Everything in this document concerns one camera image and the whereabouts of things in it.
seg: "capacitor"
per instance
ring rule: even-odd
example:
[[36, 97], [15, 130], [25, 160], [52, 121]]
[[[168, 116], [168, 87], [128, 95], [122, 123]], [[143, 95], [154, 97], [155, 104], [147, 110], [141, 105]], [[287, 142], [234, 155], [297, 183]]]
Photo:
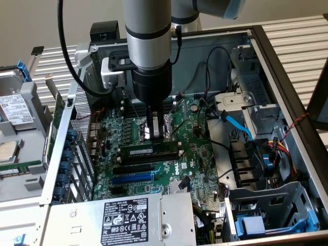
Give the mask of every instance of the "capacitor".
[[196, 104], [191, 104], [190, 105], [190, 110], [192, 113], [197, 113], [198, 112], [198, 106]]
[[217, 191], [213, 191], [213, 201], [216, 201], [217, 199]]

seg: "connector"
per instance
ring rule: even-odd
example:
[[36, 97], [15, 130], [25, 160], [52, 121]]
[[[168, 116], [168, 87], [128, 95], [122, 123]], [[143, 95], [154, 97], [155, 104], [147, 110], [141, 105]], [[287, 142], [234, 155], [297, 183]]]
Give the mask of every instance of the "connector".
[[223, 110], [222, 111], [222, 113], [221, 113], [221, 119], [223, 120], [223, 122], [224, 123], [226, 123], [227, 122], [227, 116], [228, 116], [229, 114], [227, 113], [227, 111], [226, 110]]
[[190, 177], [186, 176], [184, 179], [181, 181], [181, 183], [178, 185], [180, 190], [183, 190], [184, 188], [187, 187], [187, 192], [190, 192]]

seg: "barcode label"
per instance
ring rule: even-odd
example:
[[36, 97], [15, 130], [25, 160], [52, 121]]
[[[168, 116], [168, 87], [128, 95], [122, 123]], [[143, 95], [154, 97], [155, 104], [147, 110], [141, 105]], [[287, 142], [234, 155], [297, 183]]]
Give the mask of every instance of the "barcode label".
[[10, 174], [15, 174], [15, 173], [19, 173], [19, 170], [17, 168], [11, 169], [11, 170], [0, 171], [0, 176], [10, 175]]
[[13, 126], [33, 122], [30, 111], [21, 95], [0, 97], [0, 106], [6, 118]]

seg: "black pcie slot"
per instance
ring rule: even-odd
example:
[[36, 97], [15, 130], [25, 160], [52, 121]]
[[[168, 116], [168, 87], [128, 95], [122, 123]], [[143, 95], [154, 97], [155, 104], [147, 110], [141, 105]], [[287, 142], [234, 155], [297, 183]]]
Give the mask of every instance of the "black pcie slot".
[[159, 161], [179, 160], [177, 153], [163, 153], [155, 155], [144, 156], [129, 156], [128, 158], [122, 158], [121, 165], [137, 165], [142, 163], [153, 163]]
[[126, 166], [113, 168], [113, 174], [128, 174], [128, 173], [141, 173], [141, 172], [150, 172], [152, 167], [150, 164], [138, 165], [138, 166]]
[[[145, 104], [134, 104], [134, 109], [135, 111], [138, 113], [139, 117], [145, 117], [146, 116], [146, 106]], [[136, 118], [137, 115], [134, 112], [133, 107], [131, 106], [131, 104], [128, 104], [125, 107], [125, 118]], [[168, 114], [171, 109], [173, 109], [173, 103], [172, 101], [164, 101], [163, 102], [163, 111], [164, 114]]]

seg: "silver cylindrical link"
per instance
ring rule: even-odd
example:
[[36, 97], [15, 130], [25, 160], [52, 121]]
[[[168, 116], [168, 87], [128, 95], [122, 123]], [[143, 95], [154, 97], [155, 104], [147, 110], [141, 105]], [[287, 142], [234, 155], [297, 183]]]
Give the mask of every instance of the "silver cylindrical link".
[[184, 25], [172, 22], [171, 26], [174, 27], [174, 28], [177, 27], [177, 26], [181, 26], [183, 33], [201, 31], [201, 23], [200, 23], [200, 18], [199, 17], [196, 20], [194, 20], [193, 22], [188, 23], [188, 24], [184, 24]]
[[145, 34], [164, 29], [171, 22], [171, 0], [123, 0], [125, 25]]
[[193, 8], [193, 0], [171, 0], [171, 12], [175, 18], [189, 18], [198, 13]]
[[171, 29], [154, 39], [139, 39], [127, 32], [130, 60], [139, 68], [152, 70], [164, 65], [171, 56]]

